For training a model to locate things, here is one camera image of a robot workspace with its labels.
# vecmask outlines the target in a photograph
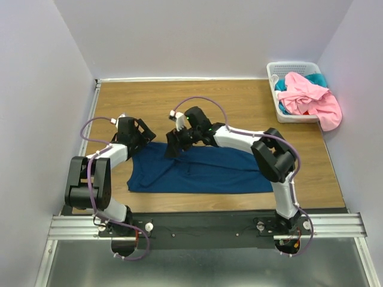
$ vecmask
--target pink cloth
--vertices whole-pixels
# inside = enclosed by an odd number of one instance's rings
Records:
[[[335,129],[342,120],[342,111],[327,88],[311,84],[305,77],[290,72],[285,77],[286,91],[278,99],[292,115],[316,115],[324,131]]]

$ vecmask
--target white wall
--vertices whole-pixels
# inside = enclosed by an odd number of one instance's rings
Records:
[[[319,60],[343,112],[325,139],[346,205],[361,212],[383,282],[383,2],[355,0]]]
[[[352,0],[54,0],[96,78],[265,77],[316,62]]]
[[[0,285],[33,286],[94,80],[52,0],[0,2]]]

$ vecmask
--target plastic basket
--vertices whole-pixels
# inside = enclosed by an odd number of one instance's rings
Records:
[[[275,92],[275,84],[283,79],[289,72],[295,72],[302,76],[320,74],[319,67],[309,62],[272,62],[267,65],[269,83],[273,97],[276,118],[280,123],[316,123],[316,115],[284,115],[279,109],[279,101]]]

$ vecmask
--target folded blue fabric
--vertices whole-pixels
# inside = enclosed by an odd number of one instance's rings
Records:
[[[267,193],[271,183],[253,155],[233,148],[194,146],[165,158],[166,144],[151,142],[133,156],[130,191],[143,193]]]
[[[310,74],[305,76],[307,80],[311,82],[311,84],[315,84],[324,88],[327,88],[327,82],[325,77],[322,74]],[[276,91],[286,91],[286,85],[285,85],[285,79],[280,79],[276,85],[275,90]],[[279,109],[282,111],[284,115],[291,115],[284,107],[284,105],[279,102]]]

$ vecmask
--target wooden table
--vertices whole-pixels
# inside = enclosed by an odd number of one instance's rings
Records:
[[[95,117],[117,118],[123,112],[142,118],[157,135],[154,141],[166,142],[165,134],[174,128],[168,120],[169,111],[185,97],[204,95],[218,101],[226,110],[230,125],[246,130],[278,129],[291,142],[302,158],[296,176],[296,192],[304,208],[344,207],[321,131],[317,124],[280,124],[276,120],[270,87],[267,81],[177,81],[102,83]],[[223,122],[221,111],[205,100],[192,100],[179,111],[200,106],[211,122]],[[110,141],[115,127],[98,120],[92,125],[90,137]],[[89,143],[87,154],[103,145]],[[127,180],[132,173],[132,160],[112,171],[112,194],[133,212],[175,212],[212,210],[273,209],[273,193],[261,194],[158,194],[132,193]]]

